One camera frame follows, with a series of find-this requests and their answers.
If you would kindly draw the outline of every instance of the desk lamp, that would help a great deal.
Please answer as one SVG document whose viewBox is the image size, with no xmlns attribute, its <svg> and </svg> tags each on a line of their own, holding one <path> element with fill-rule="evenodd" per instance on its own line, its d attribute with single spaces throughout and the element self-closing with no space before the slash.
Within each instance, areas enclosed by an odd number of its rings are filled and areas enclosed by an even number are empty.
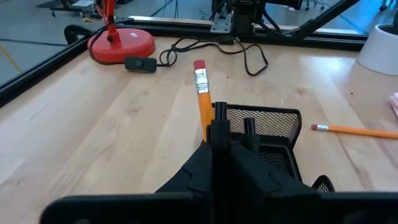
<svg viewBox="0 0 398 224">
<path fill-rule="evenodd" d="M 148 32 L 133 28 L 116 28 L 114 0 L 103 0 L 103 3 L 102 0 L 97 0 L 95 4 L 105 23 L 105 30 L 88 41 L 91 56 L 97 62 L 108 65 L 124 63 L 127 56 L 148 57 L 155 51 L 155 39 Z"/>
</svg>

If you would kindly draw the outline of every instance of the white container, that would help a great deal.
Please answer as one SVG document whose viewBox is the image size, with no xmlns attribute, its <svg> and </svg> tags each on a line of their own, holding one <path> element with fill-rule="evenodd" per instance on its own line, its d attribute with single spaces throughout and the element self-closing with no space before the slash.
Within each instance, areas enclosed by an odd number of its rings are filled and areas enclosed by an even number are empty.
<svg viewBox="0 0 398 224">
<path fill-rule="evenodd" d="M 359 64 L 375 72 L 398 75 L 398 35 L 391 29 L 392 24 L 374 27 L 358 55 Z"/>
</svg>

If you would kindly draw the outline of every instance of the floor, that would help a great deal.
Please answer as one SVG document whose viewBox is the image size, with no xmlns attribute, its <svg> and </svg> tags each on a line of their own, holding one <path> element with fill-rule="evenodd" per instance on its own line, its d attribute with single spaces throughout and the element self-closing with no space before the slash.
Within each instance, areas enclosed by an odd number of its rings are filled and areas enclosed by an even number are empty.
<svg viewBox="0 0 398 224">
<path fill-rule="evenodd" d="M 80 24 L 96 30 L 101 22 L 83 22 L 77 13 L 56 12 L 52 17 L 49 9 L 35 6 L 48 0 L 0 0 L 0 44 L 9 52 L 22 70 L 27 70 L 45 60 L 66 45 L 63 29 L 69 24 Z M 337 0 L 324 0 L 326 8 Z M 351 29 L 367 34 L 375 24 L 392 22 L 394 9 L 379 12 L 381 1 L 360 0 L 359 3 L 333 19 L 324 28 Z M 174 17 L 175 0 L 133 0 L 116 9 L 118 17 L 157 16 Z M 179 18 L 208 19 L 211 0 L 178 0 Z M 281 6 L 268 4 L 267 11 L 280 25 L 299 26 L 322 13 L 320 5 L 309 11 L 290 11 Z M 21 42 L 42 42 L 32 44 Z M 0 84 L 19 74 L 6 56 L 0 53 Z"/>
</svg>

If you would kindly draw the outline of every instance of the pink eraser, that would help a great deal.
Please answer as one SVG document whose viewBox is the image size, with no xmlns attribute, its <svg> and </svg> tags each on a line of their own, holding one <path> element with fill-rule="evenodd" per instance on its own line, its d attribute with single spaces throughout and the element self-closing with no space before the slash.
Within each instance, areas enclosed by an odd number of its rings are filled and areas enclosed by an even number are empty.
<svg viewBox="0 0 398 224">
<path fill-rule="evenodd" d="M 204 60 L 196 60 L 193 62 L 193 69 L 198 70 L 198 69 L 204 69 L 206 68 L 206 64 Z"/>
</svg>

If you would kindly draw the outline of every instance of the wooden table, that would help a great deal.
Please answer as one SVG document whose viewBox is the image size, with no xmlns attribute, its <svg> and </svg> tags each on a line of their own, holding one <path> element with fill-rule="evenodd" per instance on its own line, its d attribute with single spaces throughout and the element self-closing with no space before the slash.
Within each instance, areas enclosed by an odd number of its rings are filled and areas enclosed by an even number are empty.
<svg viewBox="0 0 398 224">
<path fill-rule="evenodd" d="M 176 39 L 156 38 L 153 57 Z M 238 46 L 223 46 L 238 49 Z M 398 141 L 311 131 L 329 123 L 398 131 L 389 97 L 398 77 L 369 71 L 358 53 L 263 45 L 269 68 L 245 74 L 243 55 L 215 48 L 180 54 L 172 68 L 129 73 L 81 54 L 0 109 L 0 217 L 35 223 L 65 195 L 153 192 L 201 141 L 193 61 L 205 59 L 214 101 L 297 108 L 294 153 L 310 185 L 321 174 L 337 191 L 398 189 Z M 248 52 L 252 71 L 262 66 Z"/>
</svg>

